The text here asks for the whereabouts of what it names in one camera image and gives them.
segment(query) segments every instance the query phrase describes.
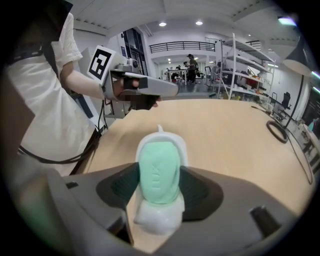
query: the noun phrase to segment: white shelving unit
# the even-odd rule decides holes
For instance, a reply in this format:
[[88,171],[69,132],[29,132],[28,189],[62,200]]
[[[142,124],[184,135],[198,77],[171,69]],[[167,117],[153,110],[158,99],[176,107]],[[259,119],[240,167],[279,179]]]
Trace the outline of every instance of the white shelving unit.
[[[223,45],[231,47],[231,50],[229,51],[229,53],[232,52],[232,50],[233,50],[233,55],[231,55],[231,56],[227,55],[227,56],[224,57],[224,59],[233,61],[233,71],[224,71],[224,70],[222,71],[222,73],[232,74],[231,85],[230,86],[226,86],[225,85],[227,88],[230,87],[230,90],[229,90],[229,93],[228,93],[228,99],[229,100],[231,99],[232,92],[239,92],[239,93],[244,93],[244,94],[249,94],[249,95],[256,95],[256,96],[263,97],[263,98],[267,99],[268,96],[264,96],[264,95],[261,95],[261,94],[246,90],[246,89],[235,88],[235,86],[234,86],[234,84],[235,84],[235,76],[240,76],[240,77],[243,77],[243,78],[250,79],[250,80],[258,82],[258,88],[259,88],[260,83],[261,84],[266,83],[266,84],[268,84],[270,86],[270,89],[269,89],[269,92],[270,92],[271,88],[272,88],[273,81],[274,81],[275,61],[273,59],[271,59],[268,55],[264,54],[262,51],[255,49],[254,47],[252,47],[251,45],[249,45],[249,44],[247,44],[245,42],[237,40],[235,38],[235,34],[234,33],[232,34],[232,38],[227,40],[227,41],[225,41],[223,43]],[[261,61],[261,63],[257,63],[256,61],[253,61],[253,60],[250,60],[250,59],[248,59],[248,58],[246,58],[244,56],[241,56],[242,53],[249,54],[249,55],[259,59]],[[262,63],[263,61],[272,62],[273,63],[273,67],[270,67],[269,69],[268,69],[268,67],[264,67],[263,63]],[[244,65],[247,65],[249,67],[252,67],[252,68],[254,68],[256,70],[259,70],[260,72],[266,72],[266,73],[272,74],[271,84],[269,84],[267,82],[264,82],[264,81],[261,81],[258,78],[254,78],[254,77],[251,77],[249,75],[242,74],[240,72],[236,72],[236,63],[237,62],[241,63],[241,64],[244,64]]]

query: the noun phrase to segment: black rubber pad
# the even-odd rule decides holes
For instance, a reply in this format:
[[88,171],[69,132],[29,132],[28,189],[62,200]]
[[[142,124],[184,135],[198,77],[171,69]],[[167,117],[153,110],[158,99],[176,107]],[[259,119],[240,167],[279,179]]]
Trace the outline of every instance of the black rubber pad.
[[96,186],[96,193],[111,207],[121,208],[124,211],[135,192],[140,180],[139,164],[135,163],[101,180]]
[[179,188],[184,199],[184,222],[204,220],[219,208],[224,199],[223,190],[216,182],[184,166],[180,168]]
[[[100,181],[96,192],[109,206],[125,211],[139,180],[139,164],[135,163]],[[217,183],[184,166],[180,168],[179,188],[184,199],[184,222],[204,220],[219,208],[224,198],[222,188]]]

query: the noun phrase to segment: railing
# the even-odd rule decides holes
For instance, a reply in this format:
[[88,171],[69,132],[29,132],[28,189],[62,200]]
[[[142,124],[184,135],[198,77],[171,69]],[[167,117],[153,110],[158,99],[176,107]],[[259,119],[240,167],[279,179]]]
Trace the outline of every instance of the railing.
[[259,40],[253,40],[249,42],[245,42],[248,45],[251,45],[252,47],[256,48],[257,50],[261,51],[261,42]]
[[215,43],[210,42],[196,42],[196,41],[177,41],[177,42],[164,42],[152,44],[149,46],[151,53],[173,51],[173,50],[204,50],[216,51]]

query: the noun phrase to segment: white shirt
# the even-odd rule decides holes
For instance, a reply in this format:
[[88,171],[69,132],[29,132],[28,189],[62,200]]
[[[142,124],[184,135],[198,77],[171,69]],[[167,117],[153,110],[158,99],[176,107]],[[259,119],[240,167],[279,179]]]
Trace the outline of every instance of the white shirt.
[[[63,25],[59,42],[52,42],[58,74],[63,66],[82,58],[73,36],[71,13]],[[31,153],[54,161],[81,154],[95,129],[83,110],[62,88],[44,55],[15,62],[8,75],[35,114],[21,145]],[[61,175],[69,175],[77,163],[44,164]]]

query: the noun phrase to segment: lamp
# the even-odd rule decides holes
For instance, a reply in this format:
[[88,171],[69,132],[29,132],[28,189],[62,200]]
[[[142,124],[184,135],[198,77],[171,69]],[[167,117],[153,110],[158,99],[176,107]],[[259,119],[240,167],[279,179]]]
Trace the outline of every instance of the lamp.
[[295,21],[290,18],[290,17],[283,17],[283,16],[279,16],[278,17],[278,21],[282,24],[282,25],[289,25],[289,26],[297,26],[297,24],[295,23]]
[[298,102],[300,99],[300,94],[302,91],[305,76],[307,76],[307,77],[311,76],[311,69],[309,67],[309,61],[308,61],[308,57],[307,57],[306,51],[304,49],[304,46],[305,46],[305,40],[303,39],[302,36],[300,36],[296,48],[283,61],[283,64],[286,65],[289,69],[302,75],[300,89],[299,89],[299,93],[298,93],[294,108],[293,108],[291,116],[289,117],[289,120],[286,123],[284,128],[288,127],[288,125],[289,125],[289,123],[290,123],[290,121],[296,111],[296,108],[297,108],[297,105],[298,105]]

